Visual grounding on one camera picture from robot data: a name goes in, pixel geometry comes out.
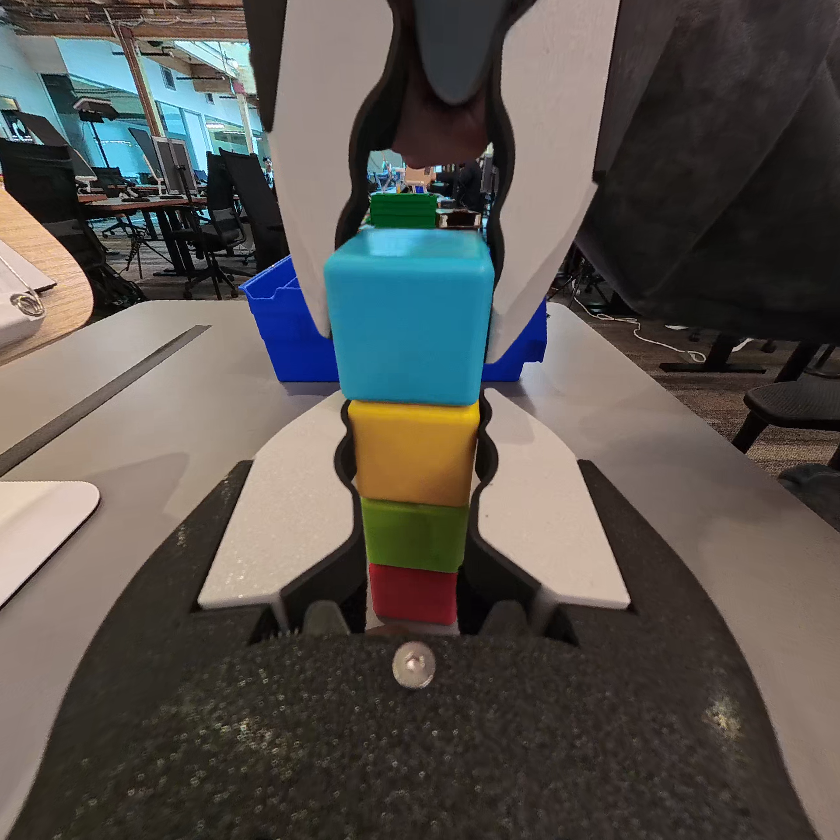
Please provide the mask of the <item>black office chair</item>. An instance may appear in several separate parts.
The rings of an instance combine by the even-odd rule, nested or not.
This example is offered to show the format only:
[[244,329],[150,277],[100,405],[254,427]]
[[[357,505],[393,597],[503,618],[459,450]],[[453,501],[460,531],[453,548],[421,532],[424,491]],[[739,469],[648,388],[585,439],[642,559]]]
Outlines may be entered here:
[[748,409],[732,445],[747,453],[767,427],[839,433],[839,380],[804,375],[747,391]]
[[277,197],[255,154],[219,151],[242,203],[255,243],[255,260],[262,272],[290,254]]
[[230,256],[247,239],[235,208],[234,184],[223,158],[211,151],[206,153],[206,174],[205,209],[209,220],[200,222],[194,213],[189,232],[184,233],[185,239],[196,247],[196,254],[205,258],[206,267],[188,275],[182,294],[184,299],[192,300],[193,289],[210,279],[218,300],[222,299],[221,283],[230,289],[231,298],[237,298],[234,278],[249,279],[253,275],[242,269],[225,268],[218,262],[219,256]]

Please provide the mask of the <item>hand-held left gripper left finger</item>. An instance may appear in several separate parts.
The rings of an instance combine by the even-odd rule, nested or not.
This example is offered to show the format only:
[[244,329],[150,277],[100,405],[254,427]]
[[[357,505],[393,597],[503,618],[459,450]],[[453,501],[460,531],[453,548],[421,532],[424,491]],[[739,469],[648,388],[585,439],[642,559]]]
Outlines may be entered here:
[[342,604],[366,581],[346,400],[330,395],[255,456],[198,595],[206,610]]

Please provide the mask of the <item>blue plastic bin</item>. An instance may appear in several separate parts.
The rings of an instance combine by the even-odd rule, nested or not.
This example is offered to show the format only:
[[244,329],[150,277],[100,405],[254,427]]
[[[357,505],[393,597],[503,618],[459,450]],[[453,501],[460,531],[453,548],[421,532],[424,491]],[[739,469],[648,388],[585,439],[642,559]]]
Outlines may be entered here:
[[[339,380],[333,342],[317,330],[290,256],[248,280],[241,290],[280,382]],[[541,301],[500,360],[484,365],[482,381],[517,382],[526,363],[542,362],[548,317],[547,302]]]

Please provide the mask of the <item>grey desk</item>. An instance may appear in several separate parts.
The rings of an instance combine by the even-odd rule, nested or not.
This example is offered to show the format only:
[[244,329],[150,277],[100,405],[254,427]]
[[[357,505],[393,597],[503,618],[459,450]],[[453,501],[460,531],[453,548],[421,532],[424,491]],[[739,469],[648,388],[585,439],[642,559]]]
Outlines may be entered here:
[[[747,659],[803,806],[838,838],[838,533],[568,309],[509,398],[595,463],[686,563]],[[142,563],[332,385],[274,375],[243,301],[150,301],[2,367],[2,451],[195,326],[207,330],[8,473],[99,488],[2,609],[2,838],[71,677]]]

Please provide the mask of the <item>printed instruction sheet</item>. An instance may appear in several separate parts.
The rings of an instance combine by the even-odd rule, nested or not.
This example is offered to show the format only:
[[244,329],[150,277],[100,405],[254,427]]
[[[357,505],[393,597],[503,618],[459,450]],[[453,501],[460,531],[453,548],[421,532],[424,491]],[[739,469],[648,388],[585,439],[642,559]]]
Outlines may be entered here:
[[1,281],[3,291],[27,289],[41,294],[57,286],[55,280],[4,241],[1,241]]

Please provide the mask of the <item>stack of green bins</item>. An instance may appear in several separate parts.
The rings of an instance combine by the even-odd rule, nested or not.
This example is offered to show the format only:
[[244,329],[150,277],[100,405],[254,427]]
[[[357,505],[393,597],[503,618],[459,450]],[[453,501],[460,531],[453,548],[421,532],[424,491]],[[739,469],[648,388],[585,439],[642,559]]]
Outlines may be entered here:
[[376,192],[371,195],[370,225],[376,228],[433,229],[438,198],[427,192]]

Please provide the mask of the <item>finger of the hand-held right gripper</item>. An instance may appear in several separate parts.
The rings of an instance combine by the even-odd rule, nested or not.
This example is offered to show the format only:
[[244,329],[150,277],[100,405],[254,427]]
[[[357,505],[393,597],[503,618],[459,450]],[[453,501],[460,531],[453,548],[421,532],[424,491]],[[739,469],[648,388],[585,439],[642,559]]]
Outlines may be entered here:
[[508,351],[549,290],[596,186],[594,164],[618,1],[536,2],[508,30],[500,101],[512,175],[500,202],[503,259],[486,360]]
[[351,131],[382,77],[393,17],[383,1],[291,1],[283,30],[269,147],[292,264],[328,338],[323,269],[351,196]]

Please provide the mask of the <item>red cube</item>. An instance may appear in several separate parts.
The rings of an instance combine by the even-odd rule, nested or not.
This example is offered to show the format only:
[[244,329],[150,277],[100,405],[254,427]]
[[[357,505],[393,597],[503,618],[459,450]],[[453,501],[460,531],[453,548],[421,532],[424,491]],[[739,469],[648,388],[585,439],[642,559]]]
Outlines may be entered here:
[[457,622],[457,573],[371,563],[373,613],[397,621],[453,625]]

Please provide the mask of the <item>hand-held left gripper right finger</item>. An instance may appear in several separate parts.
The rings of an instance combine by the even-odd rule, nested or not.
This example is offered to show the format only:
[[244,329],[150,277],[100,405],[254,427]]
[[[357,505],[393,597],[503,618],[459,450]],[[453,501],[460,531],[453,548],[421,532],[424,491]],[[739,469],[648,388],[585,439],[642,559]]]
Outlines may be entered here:
[[498,389],[479,399],[463,575],[488,606],[625,611],[631,597],[579,460]]

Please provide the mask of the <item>person's right hand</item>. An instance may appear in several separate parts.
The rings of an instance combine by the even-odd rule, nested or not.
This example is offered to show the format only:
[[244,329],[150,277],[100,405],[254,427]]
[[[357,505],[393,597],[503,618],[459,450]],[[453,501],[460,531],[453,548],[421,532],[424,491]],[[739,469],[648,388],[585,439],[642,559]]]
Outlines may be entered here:
[[449,105],[432,89],[422,66],[409,65],[400,118],[391,150],[414,169],[463,164],[489,143],[487,84],[469,100]]

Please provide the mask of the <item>yellow cube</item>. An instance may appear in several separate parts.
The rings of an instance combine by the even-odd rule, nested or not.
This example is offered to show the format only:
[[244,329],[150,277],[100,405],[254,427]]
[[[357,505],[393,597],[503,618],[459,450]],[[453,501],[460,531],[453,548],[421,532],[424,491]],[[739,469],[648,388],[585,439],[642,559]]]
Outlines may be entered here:
[[480,405],[351,401],[356,486],[363,498],[463,508],[469,494]]

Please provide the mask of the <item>green cube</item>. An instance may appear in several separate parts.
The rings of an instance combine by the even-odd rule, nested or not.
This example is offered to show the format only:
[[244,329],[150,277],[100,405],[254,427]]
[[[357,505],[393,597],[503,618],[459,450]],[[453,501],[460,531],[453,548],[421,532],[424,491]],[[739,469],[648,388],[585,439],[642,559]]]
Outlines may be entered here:
[[362,498],[369,564],[456,573],[463,563],[469,506],[442,507]]

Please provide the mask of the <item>cyan cube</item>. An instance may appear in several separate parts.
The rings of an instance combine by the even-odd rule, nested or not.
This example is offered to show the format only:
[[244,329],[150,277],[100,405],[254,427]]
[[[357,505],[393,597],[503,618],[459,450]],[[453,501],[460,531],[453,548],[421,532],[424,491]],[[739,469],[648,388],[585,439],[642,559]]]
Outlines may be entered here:
[[367,227],[323,273],[346,399],[478,401],[495,280],[480,233]]

